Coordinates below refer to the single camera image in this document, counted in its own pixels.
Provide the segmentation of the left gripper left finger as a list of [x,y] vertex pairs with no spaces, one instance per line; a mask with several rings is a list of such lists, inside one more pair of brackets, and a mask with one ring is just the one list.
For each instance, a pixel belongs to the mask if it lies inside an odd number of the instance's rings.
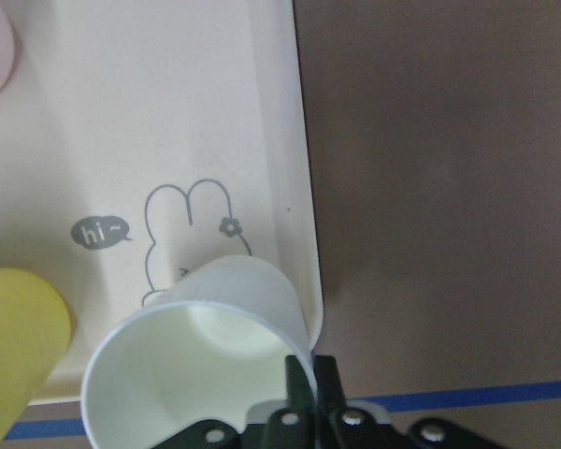
[[294,355],[285,357],[287,405],[290,409],[311,412],[314,397],[301,363]]

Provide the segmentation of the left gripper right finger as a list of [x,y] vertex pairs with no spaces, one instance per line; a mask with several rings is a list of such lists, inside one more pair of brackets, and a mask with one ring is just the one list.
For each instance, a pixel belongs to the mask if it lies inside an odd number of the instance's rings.
[[317,381],[317,409],[333,412],[346,406],[337,361],[330,355],[316,355],[314,374]]

